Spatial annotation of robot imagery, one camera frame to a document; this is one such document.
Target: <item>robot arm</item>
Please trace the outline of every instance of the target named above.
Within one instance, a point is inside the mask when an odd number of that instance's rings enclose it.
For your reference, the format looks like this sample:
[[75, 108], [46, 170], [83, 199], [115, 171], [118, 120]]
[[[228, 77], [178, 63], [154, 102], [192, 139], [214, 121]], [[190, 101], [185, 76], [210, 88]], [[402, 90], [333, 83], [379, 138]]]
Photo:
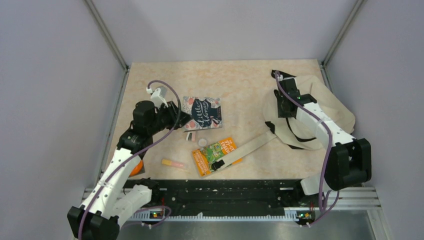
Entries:
[[[275, 77], [276, 70], [271, 72]], [[317, 100], [310, 94], [300, 94], [296, 85], [296, 78], [282, 73], [277, 79], [285, 93], [302, 107], [292, 103], [282, 91], [275, 90], [279, 118], [295, 118], [307, 126], [323, 146], [329, 144], [329, 134], [322, 123], [329, 128], [331, 150], [326, 163], [323, 191], [341, 190], [371, 179], [371, 145], [366, 139], [356, 139], [343, 131], [320, 108]], [[300, 181], [305, 195], [319, 193], [321, 173], [307, 177]]]
[[[133, 121], [119, 138], [113, 158], [94, 190], [79, 207], [73, 206], [69, 210], [67, 218], [75, 238], [78, 237], [86, 210], [88, 213], [82, 229], [84, 240], [116, 239], [119, 230], [134, 212], [151, 201], [153, 187], [148, 183], [136, 185], [130, 193], [117, 201], [128, 176], [146, 152], [135, 156], [118, 170], [117, 168], [125, 160], [150, 146], [156, 133], [173, 126], [174, 129], [179, 129], [192, 119], [190, 115], [181, 112], [176, 123], [179, 110], [172, 101], [165, 101], [165, 92], [166, 88], [162, 86], [155, 91], [149, 92], [148, 89], [151, 101], [140, 101], [135, 105]], [[101, 194], [93, 200], [100, 189]]]

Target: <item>pink lip balm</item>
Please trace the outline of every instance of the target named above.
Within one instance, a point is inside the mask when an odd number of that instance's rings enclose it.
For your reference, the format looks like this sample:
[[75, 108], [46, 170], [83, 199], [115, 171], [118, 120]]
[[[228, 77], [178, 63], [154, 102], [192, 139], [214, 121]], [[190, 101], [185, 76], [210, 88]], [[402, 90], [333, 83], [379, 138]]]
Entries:
[[174, 168], [178, 168], [178, 169], [186, 169], [187, 166], [179, 161], [172, 161], [169, 159], [162, 159], [162, 164], [166, 165], [166, 166], [170, 166], [170, 167], [174, 167]]

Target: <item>orange package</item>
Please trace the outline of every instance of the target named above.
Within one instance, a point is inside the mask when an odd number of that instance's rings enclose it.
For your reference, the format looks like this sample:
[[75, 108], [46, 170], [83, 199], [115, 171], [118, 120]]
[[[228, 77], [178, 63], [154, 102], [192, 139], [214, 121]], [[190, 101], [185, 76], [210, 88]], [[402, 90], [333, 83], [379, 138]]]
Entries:
[[[212, 143], [205, 147], [199, 148], [191, 152], [194, 157], [194, 162], [201, 177], [206, 177], [214, 172], [212, 164], [217, 160], [235, 150], [236, 144], [231, 137], [227, 137], [219, 142]], [[238, 164], [242, 159], [233, 162], [232, 165]]]

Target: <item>metal corner post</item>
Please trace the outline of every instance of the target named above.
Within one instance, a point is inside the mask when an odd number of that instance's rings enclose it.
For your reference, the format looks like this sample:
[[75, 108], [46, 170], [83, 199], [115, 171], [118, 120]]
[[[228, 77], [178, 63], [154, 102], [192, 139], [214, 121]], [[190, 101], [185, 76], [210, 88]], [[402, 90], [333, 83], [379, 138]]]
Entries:
[[349, 28], [351, 27], [352, 22], [355, 20], [361, 8], [364, 6], [366, 2], [367, 0], [356, 0], [356, 3], [353, 6], [352, 11], [350, 11], [349, 16], [347, 17], [346, 21], [344, 22], [343, 26], [338, 32], [337, 37], [335, 38], [334, 42], [329, 48], [324, 60], [322, 61], [322, 67], [324, 69], [327, 68], [328, 64], [330, 63], [331, 59], [334, 56], [334, 53], [336, 52], [337, 48], [339, 47], [346, 33], [349, 31]]
[[118, 121], [118, 114], [121, 108], [121, 103], [122, 103], [122, 99], [124, 98], [124, 92], [125, 92], [125, 87], [127, 86], [127, 81], [128, 81], [128, 76], [130, 75], [130, 68], [128, 68], [127, 70], [125, 70], [123, 79], [122, 79], [122, 84], [120, 86], [119, 89], [119, 93], [117, 95], [117, 98], [114, 101], [114, 106], [113, 106], [113, 116], [112, 119], [110, 121], [110, 128], [108, 129], [107, 133], [107, 138], [106, 138], [106, 142], [104, 142], [103, 145], [103, 151], [102, 154], [100, 156], [100, 166], [98, 166], [96, 168], [97, 172], [96, 172], [96, 178], [94, 180], [93, 186], [96, 185], [97, 181], [100, 179], [101, 174], [103, 172], [103, 170], [106, 168], [106, 164], [108, 162], [108, 156], [109, 156], [109, 151], [111, 149], [111, 142], [112, 142], [112, 138], [114, 136], [114, 132], [115, 132], [115, 127]]
[[106, 41], [107, 45], [109, 46], [110, 50], [112, 51], [113, 55], [115, 56], [116, 60], [119, 62], [121, 67], [126, 71], [129, 66], [124, 60], [123, 55], [119, 51], [119, 48], [117, 44], [115, 43], [114, 39], [112, 38], [111, 33], [109, 32], [105, 22], [103, 21], [102, 17], [100, 16], [99, 12], [97, 11], [96, 6], [94, 5], [92, 0], [82, 0], [85, 3], [85, 6], [87, 7], [88, 11], [90, 12], [91, 16], [93, 17], [101, 35], [104, 37], [104, 40]]

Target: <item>white plastic strap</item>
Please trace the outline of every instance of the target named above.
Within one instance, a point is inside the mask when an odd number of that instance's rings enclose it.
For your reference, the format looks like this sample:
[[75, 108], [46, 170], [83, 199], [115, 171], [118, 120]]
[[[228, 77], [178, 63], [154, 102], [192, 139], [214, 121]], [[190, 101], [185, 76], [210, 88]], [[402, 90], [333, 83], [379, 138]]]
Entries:
[[232, 152], [230, 152], [227, 155], [223, 156], [222, 158], [218, 159], [217, 161], [223, 160], [224, 165], [222, 165], [220, 168], [218, 168], [217, 171], [223, 170], [225, 167], [227, 167], [230, 164], [234, 163], [235, 161], [241, 159], [242, 157], [250, 154], [251, 152], [255, 151], [256, 149], [262, 147], [264, 144], [275, 139], [276, 137], [277, 136], [275, 134], [273, 134], [271, 131], [267, 131], [267, 132], [262, 133], [261, 135], [255, 137], [254, 139], [250, 140], [248, 143], [244, 144], [243, 146], [236, 148]]

